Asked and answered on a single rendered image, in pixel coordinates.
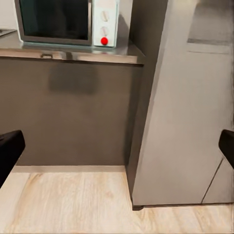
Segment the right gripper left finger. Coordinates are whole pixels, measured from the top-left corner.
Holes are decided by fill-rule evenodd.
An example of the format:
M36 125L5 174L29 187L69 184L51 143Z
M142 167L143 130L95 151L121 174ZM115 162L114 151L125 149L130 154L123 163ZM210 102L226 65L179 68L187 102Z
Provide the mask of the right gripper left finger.
M24 149L25 140L21 130L0 135L0 188Z

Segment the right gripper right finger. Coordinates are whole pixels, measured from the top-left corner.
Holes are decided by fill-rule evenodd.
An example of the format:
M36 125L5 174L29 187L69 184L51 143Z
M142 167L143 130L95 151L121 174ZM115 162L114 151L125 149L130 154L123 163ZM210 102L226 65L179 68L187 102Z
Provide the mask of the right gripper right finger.
M234 132L224 129L220 135L218 146L223 152L223 156L234 168Z

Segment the microwave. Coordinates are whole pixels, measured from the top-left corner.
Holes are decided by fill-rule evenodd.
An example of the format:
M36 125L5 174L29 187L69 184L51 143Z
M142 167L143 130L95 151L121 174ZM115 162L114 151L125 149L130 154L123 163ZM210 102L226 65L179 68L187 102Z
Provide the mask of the microwave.
M117 48L119 0L14 0L20 42Z

